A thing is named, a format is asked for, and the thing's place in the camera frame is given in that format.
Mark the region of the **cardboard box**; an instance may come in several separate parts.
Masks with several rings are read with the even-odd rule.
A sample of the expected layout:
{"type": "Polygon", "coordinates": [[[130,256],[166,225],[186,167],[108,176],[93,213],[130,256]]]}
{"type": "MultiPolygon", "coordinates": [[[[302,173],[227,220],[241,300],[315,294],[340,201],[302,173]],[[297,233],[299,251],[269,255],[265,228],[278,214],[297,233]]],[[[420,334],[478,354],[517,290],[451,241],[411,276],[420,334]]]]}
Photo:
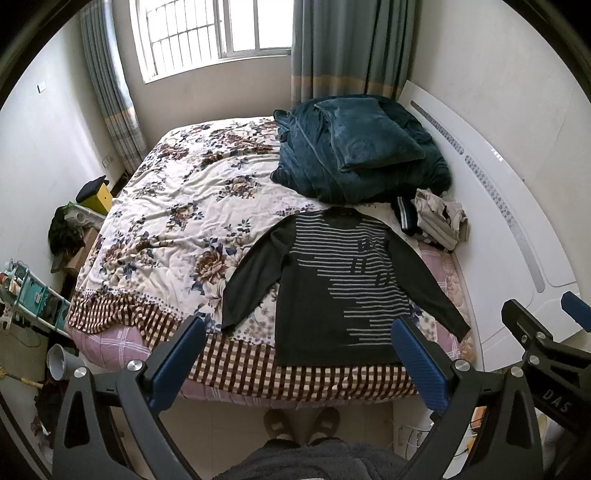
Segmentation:
{"type": "Polygon", "coordinates": [[[94,227],[88,228],[83,236],[84,246],[64,265],[63,271],[72,276],[77,276],[84,265],[99,231],[94,227]]]}

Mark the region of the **window with bars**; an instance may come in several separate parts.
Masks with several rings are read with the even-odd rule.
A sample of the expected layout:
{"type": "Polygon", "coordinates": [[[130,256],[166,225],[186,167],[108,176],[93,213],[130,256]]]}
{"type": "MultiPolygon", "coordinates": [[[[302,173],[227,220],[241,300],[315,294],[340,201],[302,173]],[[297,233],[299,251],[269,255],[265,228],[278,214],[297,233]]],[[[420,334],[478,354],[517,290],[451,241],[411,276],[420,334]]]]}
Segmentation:
{"type": "Polygon", "coordinates": [[[286,56],[294,3],[277,0],[146,0],[129,3],[143,81],[233,60],[286,56]]]}

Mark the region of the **black striped sweater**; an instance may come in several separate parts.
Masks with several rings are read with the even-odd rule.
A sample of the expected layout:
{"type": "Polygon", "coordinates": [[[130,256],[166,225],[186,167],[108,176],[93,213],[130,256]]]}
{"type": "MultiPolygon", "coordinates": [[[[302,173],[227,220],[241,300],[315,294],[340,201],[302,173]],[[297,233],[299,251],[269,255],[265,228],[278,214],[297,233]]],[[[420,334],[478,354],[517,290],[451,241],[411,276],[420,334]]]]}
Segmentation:
{"type": "Polygon", "coordinates": [[[412,305],[458,340],[470,327],[421,256],[379,219],[332,207],[276,223],[240,260],[222,294],[221,330],[235,330],[276,286],[276,364],[394,365],[394,320],[412,305]]]}

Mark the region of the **right slipper foot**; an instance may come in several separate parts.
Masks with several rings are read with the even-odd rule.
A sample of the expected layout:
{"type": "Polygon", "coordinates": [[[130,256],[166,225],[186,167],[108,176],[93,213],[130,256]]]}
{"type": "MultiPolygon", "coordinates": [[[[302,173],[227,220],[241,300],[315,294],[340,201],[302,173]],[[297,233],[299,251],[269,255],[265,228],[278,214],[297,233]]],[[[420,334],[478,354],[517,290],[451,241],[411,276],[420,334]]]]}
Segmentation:
{"type": "Polygon", "coordinates": [[[340,423],[341,415],[339,415],[339,410],[337,408],[327,407],[322,409],[311,424],[311,429],[310,432],[308,432],[305,443],[311,445],[319,441],[335,438],[340,423]]]}

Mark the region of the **white bed headboard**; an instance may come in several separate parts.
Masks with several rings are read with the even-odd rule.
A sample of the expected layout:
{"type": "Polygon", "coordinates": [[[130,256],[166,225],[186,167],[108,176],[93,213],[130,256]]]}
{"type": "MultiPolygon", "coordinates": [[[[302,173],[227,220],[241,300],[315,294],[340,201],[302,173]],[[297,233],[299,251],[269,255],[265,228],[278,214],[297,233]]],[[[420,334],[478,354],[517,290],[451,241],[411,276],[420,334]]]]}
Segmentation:
{"type": "Polygon", "coordinates": [[[443,102],[413,82],[399,99],[432,136],[452,172],[450,194],[464,207],[467,241],[454,252],[470,299],[478,365],[495,371],[523,349],[501,319],[515,299],[563,342],[580,326],[561,307],[580,292],[575,274],[543,210],[500,153],[443,102]]]}

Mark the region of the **beige folded clothes pile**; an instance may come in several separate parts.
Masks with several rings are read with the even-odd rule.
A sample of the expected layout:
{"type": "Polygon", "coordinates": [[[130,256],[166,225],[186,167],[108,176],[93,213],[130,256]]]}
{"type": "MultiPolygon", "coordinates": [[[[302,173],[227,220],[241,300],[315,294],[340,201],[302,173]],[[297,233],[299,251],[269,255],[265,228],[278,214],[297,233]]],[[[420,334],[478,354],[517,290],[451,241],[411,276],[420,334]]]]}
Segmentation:
{"type": "Polygon", "coordinates": [[[452,252],[470,234],[468,217],[461,203],[441,198],[430,190],[418,189],[413,200],[417,227],[426,243],[452,252]]]}

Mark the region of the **grey cup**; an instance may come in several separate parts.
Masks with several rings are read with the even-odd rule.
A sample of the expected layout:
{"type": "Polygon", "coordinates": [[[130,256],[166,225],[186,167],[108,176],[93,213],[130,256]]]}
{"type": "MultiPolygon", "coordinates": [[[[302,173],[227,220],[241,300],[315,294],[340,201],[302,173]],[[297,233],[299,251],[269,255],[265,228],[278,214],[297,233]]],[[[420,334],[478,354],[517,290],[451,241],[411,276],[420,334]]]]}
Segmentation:
{"type": "Polygon", "coordinates": [[[54,344],[47,351],[46,365],[51,377],[55,381],[62,381],[72,378],[74,371],[84,366],[84,362],[60,344],[54,344]]]}

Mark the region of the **dark fuzzy trousers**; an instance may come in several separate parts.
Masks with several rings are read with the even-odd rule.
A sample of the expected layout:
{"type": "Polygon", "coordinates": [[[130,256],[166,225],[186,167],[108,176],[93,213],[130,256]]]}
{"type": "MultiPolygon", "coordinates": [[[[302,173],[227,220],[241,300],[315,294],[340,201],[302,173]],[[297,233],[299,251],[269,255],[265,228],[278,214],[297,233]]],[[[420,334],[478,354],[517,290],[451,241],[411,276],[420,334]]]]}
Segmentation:
{"type": "Polygon", "coordinates": [[[367,443],[337,438],[301,446],[270,440],[245,460],[222,472],[219,479],[397,479],[407,461],[367,443]]]}

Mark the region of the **teal fleece blanket pile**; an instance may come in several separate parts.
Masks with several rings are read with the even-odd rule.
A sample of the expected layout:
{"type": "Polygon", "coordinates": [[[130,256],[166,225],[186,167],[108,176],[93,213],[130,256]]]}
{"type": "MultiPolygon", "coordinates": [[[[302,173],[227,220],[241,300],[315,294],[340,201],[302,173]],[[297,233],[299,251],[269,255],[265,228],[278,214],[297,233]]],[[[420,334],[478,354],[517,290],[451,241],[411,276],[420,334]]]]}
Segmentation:
{"type": "Polygon", "coordinates": [[[276,110],[280,160],[271,179],[331,205],[392,203],[418,189],[442,194],[452,173],[432,136],[396,100],[311,99],[276,110]]]}

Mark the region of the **grey-blue curtain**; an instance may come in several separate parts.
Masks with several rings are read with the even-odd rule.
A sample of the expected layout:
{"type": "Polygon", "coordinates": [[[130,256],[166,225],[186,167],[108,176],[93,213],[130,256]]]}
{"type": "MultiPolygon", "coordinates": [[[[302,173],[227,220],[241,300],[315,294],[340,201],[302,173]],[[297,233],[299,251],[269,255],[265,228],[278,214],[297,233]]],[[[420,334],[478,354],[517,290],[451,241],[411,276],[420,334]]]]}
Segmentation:
{"type": "Polygon", "coordinates": [[[409,73],[417,5],[295,1],[291,104],[348,94],[398,98],[409,73]]]}
{"type": "Polygon", "coordinates": [[[111,1],[90,1],[80,12],[84,57],[109,137],[132,175],[147,155],[146,141],[120,59],[111,1]]]}

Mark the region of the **floral bed blanket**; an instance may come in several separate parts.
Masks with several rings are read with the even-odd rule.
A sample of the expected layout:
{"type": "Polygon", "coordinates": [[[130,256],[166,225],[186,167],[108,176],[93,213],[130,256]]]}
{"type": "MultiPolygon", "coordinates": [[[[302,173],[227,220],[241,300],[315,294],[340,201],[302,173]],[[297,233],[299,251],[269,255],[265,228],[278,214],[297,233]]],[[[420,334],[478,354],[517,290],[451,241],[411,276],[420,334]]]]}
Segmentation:
{"type": "Polygon", "coordinates": [[[277,365],[276,286],[235,330],[221,330],[224,288],[254,243],[290,215],[332,207],[381,220],[421,256],[470,331],[458,340],[418,305],[408,318],[452,359],[472,356],[451,256],[407,237],[391,203],[325,204],[273,182],[279,160],[273,117],[188,125],[159,140],[113,202],[78,275],[66,327],[88,360],[114,370],[143,359],[195,316],[204,321],[205,345],[183,386],[186,397],[270,406],[374,403],[411,394],[400,360],[277,365]]]}

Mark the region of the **left slipper foot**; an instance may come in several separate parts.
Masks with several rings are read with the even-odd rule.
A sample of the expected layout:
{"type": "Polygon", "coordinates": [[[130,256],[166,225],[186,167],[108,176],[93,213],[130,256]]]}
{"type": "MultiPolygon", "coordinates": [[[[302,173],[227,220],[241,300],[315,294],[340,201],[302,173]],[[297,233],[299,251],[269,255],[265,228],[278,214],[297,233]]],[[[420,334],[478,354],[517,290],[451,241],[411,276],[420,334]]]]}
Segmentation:
{"type": "Polygon", "coordinates": [[[271,439],[294,441],[294,429],[287,414],[280,409],[270,409],[263,416],[263,424],[271,439]]]}

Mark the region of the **yellow box with black hat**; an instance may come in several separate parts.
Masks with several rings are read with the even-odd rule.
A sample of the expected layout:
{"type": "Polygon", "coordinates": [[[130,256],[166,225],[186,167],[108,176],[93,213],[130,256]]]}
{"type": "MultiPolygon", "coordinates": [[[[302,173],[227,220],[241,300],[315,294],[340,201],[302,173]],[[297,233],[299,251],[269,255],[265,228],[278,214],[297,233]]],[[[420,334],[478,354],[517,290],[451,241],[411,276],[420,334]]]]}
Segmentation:
{"type": "Polygon", "coordinates": [[[98,214],[107,215],[113,201],[108,183],[105,175],[87,182],[77,194],[76,203],[98,214]]]}

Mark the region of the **slipper foot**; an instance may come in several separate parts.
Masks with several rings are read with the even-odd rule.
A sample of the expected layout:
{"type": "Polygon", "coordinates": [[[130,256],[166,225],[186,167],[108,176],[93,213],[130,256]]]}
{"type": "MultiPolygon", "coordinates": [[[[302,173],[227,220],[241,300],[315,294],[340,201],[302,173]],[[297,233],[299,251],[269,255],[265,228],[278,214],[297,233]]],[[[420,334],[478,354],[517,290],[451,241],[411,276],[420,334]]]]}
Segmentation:
{"type": "Polygon", "coordinates": [[[319,441],[335,438],[340,423],[341,415],[339,415],[339,410],[337,408],[327,407],[322,409],[311,424],[311,429],[310,432],[308,432],[305,443],[311,445],[319,441]]]}
{"type": "Polygon", "coordinates": [[[294,441],[294,429],[287,414],[280,409],[270,409],[263,416],[263,424],[271,439],[294,441]]]}

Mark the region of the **dark striped folded garment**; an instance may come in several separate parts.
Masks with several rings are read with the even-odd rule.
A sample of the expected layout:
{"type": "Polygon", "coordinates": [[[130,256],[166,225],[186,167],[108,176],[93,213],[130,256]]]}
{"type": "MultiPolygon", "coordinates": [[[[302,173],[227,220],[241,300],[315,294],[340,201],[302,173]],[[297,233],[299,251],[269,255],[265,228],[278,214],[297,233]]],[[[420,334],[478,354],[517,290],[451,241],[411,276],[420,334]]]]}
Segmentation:
{"type": "Polygon", "coordinates": [[[391,208],[394,211],[402,231],[410,237],[416,237],[422,234],[418,226],[418,213],[413,201],[408,197],[397,197],[392,203],[391,208]]]}

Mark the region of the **right grey-blue curtain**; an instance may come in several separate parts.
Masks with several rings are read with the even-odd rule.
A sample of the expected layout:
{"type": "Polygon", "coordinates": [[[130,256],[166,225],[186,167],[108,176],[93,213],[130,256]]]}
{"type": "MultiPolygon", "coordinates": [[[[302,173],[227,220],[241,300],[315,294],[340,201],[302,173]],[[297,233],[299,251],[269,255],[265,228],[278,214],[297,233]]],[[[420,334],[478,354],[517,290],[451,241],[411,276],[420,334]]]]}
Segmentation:
{"type": "Polygon", "coordinates": [[[398,98],[409,73],[417,5],[295,1],[291,104],[348,94],[398,98]]]}

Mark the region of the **left grey-blue curtain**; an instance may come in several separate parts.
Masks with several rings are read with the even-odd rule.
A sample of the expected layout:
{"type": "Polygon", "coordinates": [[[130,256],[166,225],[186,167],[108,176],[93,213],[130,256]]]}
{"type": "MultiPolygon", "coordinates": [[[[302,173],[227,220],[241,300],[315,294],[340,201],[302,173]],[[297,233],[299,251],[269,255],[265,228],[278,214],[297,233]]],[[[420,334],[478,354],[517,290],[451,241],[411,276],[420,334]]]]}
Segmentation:
{"type": "Polygon", "coordinates": [[[80,12],[84,57],[109,137],[132,175],[147,155],[146,141],[120,59],[111,1],[90,1],[80,12]]]}

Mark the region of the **teal white rack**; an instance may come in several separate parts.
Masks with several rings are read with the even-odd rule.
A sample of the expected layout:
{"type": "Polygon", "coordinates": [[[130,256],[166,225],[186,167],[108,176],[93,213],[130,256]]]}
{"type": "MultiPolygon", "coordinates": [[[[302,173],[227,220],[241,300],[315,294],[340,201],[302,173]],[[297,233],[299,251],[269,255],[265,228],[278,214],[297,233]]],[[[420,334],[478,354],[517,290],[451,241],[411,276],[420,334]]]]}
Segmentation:
{"type": "Polygon", "coordinates": [[[70,302],[21,261],[9,260],[1,270],[1,299],[29,322],[64,337],[70,302]]]}

